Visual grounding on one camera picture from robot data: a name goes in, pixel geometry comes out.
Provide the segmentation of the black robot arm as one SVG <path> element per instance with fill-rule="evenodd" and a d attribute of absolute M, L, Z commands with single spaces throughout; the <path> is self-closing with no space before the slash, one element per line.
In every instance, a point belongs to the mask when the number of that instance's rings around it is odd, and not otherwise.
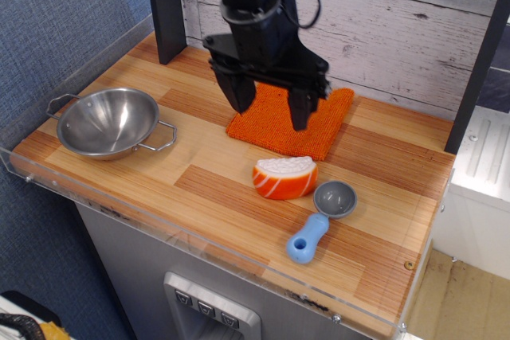
<path fill-rule="evenodd" d="M 209 35 L 203 45 L 231 107 L 247 111 L 257 82 L 285 88 L 294 129 L 306 129 L 319 101 L 331 91 L 328 62 L 299 38 L 300 29 L 315 23 L 300 23 L 296 0 L 221 0 L 220 11 L 230 32 Z"/>

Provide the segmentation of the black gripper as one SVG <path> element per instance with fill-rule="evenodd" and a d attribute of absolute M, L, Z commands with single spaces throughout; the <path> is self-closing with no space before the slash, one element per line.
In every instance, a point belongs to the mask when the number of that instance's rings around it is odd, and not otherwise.
<path fill-rule="evenodd" d="M 255 80 L 291 88 L 288 105 L 293 129 L 306 130 L 319 98 L 331 92 L 326 60 L 304 46 L 284 12 L 264 20 L 232 23 L 230 28 L 230 33 L 206 36 L 203 44 L 231 107 L 240 114 L 249 109 L 256 96 Z"/>

